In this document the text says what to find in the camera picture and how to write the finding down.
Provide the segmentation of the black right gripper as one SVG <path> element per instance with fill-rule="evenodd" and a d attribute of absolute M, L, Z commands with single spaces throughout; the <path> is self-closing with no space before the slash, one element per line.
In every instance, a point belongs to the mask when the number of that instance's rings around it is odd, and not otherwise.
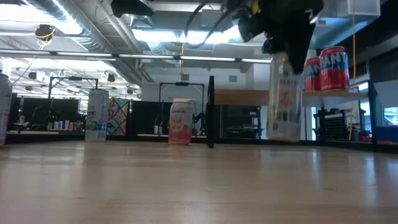
<path fill-rule="evenodd" d="M 233 12 L 239 34 L 248 42 L 261 33 L 267 35 L 262 53 L 282 51 L 288 55 L 295 74 L 301 74 L 315 30 L 313 23 L 323 9 L 323 0 L 226 0 L 224 12 Z"/>

